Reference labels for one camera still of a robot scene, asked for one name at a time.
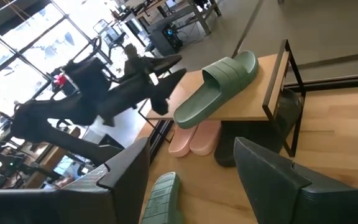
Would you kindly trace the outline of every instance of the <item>display table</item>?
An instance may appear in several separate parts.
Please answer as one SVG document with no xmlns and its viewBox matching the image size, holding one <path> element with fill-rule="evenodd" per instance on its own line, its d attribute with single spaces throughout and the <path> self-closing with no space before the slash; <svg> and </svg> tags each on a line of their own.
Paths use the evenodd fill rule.
<svg viewBox="0 0 358 224">
<path fill-rule="evenodd" d="M 278 54 L 260 57 L 258 61 L 259 69 L 255 80 L 246 89 L 222 105 L 208 119 L 237 121 L 240 125 L 244 121 L 270 121 L 277 134 L 281 137 L 288 155 L 293 157 L 296 153 L 302 113 L 295 125 L 291 147 L 286 142 L 286 136 L 282 133 L 275 120 L 275 112 L 278 108 L 277 102 L 283 90 L 289 64 L 291 64 L 296 79 L 302 87 L 301 102 L 304 102 L 306 96 L 288 41 L 283 41 Z M 148 120 L 172 120 L 175 110 L 202 84 L 201 70 L 187 73 L 171 94 L 168 101 L 169 112 L 161 116 L 154 111 L 149 111 L 145 117 Z"/>
</svg>

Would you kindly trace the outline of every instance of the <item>wooden shelf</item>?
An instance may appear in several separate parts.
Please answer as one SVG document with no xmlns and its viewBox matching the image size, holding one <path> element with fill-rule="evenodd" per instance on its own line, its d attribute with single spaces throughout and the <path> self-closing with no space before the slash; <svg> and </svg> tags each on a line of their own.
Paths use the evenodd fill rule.
<svg viewBox="0 0 358 224">
<path fill-rule="evenodd" d="M 284 52 L 282 58 L 277 58 L 277 54 L 258 58 L 259 71 L 255 80 L 245 90 L 222 105 L 208 119 L 220 121 L 267 121 L 267 116 L 262 109 L 262 103 L 266 96 L 269 82 L 272 79 L 273 68 L 275 62 L 281 60 L 269 102 L 269 108 L 272 112 L 274 112 L 279 93 L 282 90 L 288 58 L 288 52 Z M 169 112 L 160 116 L 151 110 L 146 117 L 150 120 L 173 119 L 174 111 L 203 83 L 201 70 L 188 72 L 175 88 L 168 101 Z"/>
</svg>

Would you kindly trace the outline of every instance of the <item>slide sandal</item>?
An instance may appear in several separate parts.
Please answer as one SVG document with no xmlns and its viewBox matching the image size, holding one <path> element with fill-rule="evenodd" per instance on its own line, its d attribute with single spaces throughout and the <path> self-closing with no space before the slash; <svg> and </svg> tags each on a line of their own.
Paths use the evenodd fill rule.
<svg viewBox="0 0 358 224">
<path fill-rule="evenodd" d="M 245 51 L 234 59 L 225 57 L 208 65 L 202 72 L 204 83 L 173 114 L 176 124 L 183 129 L 200 124 L 245 89 L 258 73 L 258 59 Z"/>
<path fill-rule="evenodd" d="M 183 224 L 177 210 L 180 180 L 176 173 L 162 175 L 155 182 L 143 215 L 142 224 Z"/>
<path fill-rule="evenodd" d="M 168 152 L 174 157 L 182 157 L 190 151 L 190 142 L 197 130 L 197 126 L 190 129 L 175 128 Z"/>
<path fill-rule="evenodd" d="M 276 121 L 287 137 L 299 118 L 302 105 L 296 94 L 286 89 L 278 99 L 278 104 Z M 215 160 L 220 166 L 236 166 L 233 156 L 236 137 L 245 137 L 276 153 L 279 153 L 283 147 L 281 138 L 269 121 L 244 121 L 241 124 L 224 121 L 221 139 L 214 153 Z"/>
<path fill-rule="evenodd" d="M 220 121 L 201 122 L 190 142 L 190 150 L 199 156 L 211 153 L 219 142 L 221 127 Z"/>
<path fill-rule="evenodd" d="M 239 124 L 236 121 L 223 121 L 221 138 L 214 152 L 215 161 L 223 167 L 235 167 L 234 161 L 234 140 L 236 137 L 248 136 L 250 132 L 250 123 L 243 122 Z"/>
</svg>

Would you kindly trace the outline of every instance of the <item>light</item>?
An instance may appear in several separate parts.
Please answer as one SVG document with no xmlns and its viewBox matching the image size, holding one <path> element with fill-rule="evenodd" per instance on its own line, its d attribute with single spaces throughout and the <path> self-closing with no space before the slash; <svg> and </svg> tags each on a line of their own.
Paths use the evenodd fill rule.
<svg viewBox="0 0 358 224">
<path fill-rule="evenodd" d="M 81 171 L 82 171 L 82 173 L 84 173 L 84 174 L 87 174 L 87 173 L 89 172 L 89 170 L 88 170 L 87 168 L 85 168 L 85 167 L 84 167 L 84 169 L 82 169 Z"/>
</svg>

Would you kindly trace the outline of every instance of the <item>wooden surface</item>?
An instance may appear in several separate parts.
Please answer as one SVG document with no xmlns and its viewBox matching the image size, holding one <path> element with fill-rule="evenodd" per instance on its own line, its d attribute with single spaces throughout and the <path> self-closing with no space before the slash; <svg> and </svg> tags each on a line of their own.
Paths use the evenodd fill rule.
<svg viewBox="0 0 358 224">
<path fill-rule="evenodd" d="M 69 132 L 72 136 L 78 137 L 81 134 L 79 128 L 74 128 Z M 47 156 L 40 163 L 41 167 L 43 167 L 47 171 L 53 171 L 53 169 L 59 164 L 63 156 L 66 154 L 66 150 L 60 148 L 58 146 L 54 146 L 52 150 L 47 154 Z M 34 172 L 31 177 L 26 181 L 24 188 L 27 189 L 38 189 L 42 183 L 45 181 L 46 176 L 39 173 Z"/>
<path fill-rule="evenodd" d="M 146 124 L 139 136 L 151 130 Z M 358 187 L 358 88 L 307 93 L 295 161 Z M 257 223 L 236 168 L 218 166 L 213 154 L 174 158 L 167 143 L 150 167 L 145 202 L 158 177 L 171 171 L 181 179 L 185 223 Z"/>
<path fill-rule="evenodd" d="M 220 121 L 266 121 L 267 117 L 262 109 L 262 103 L 266 95 L 269 81 L 272 77 L 274 63 L 277 55 L 269 55 L 258 58 L 259 71 L 255 80 L 242 92 L 227 101 L 208 119 Z M 282 58 L 283 65 L 288 62 L 288 53 L 285 52 Z M 278 92 L 282 85 L 284 69 L 280 66 L 279 74 L 273 88 L 270 103 L 275 105 L 278 98 Z M 168 104 L 169 112 L 160 116 L 154 111 L 147 115 L 148 119 L 173 119 L 175 110 L 187 100 L 204 83 L 201 70 L 188 72 L 173 91 Z"/>
</svg>

